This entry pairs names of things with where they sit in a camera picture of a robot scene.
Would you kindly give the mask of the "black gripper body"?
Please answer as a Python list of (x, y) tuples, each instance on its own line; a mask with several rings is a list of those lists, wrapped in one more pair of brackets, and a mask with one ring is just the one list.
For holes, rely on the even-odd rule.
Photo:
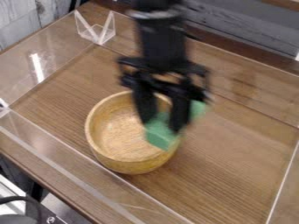
[(188, 60), (182, 13), (134, 11), (131, 16), (140, 35), (143, 56), (120, 57), (119, 65), (134, 67), (148, 74), (179, 74), (187, 79), (186, 86), (162, 80), (148, 80), (151, 87), (204, 102), (208, 99), (208, 70)]

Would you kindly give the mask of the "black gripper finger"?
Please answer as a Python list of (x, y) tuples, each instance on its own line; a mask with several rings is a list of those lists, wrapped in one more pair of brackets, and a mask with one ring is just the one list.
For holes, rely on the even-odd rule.
[(179, 133), (191, 120), (191, 98), (188, 93), (176, 88), (171, 93), (172, 109), (170, 115), (170, 128)]
[(147, 124), (158, 113), (155, 91), (151, 86), (139, 80), (134, 85), (134, 101), (136, 112), (143, 124)]

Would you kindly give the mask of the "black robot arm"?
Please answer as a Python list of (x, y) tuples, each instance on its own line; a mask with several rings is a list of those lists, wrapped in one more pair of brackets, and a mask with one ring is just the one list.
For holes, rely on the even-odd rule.
[(178, 133), (191, 121), (192, 102), (208, 99), (208, 87), (194, 84), (192, 76), (210, 75), (188, 59), (183, 0), (132, 0), (128, 15), (135, 20), (142, 55), (118, 58), (120, 83), (132, 90), (143, 124), (158, 114), (155, 94), (171, 98), (168, 127)]

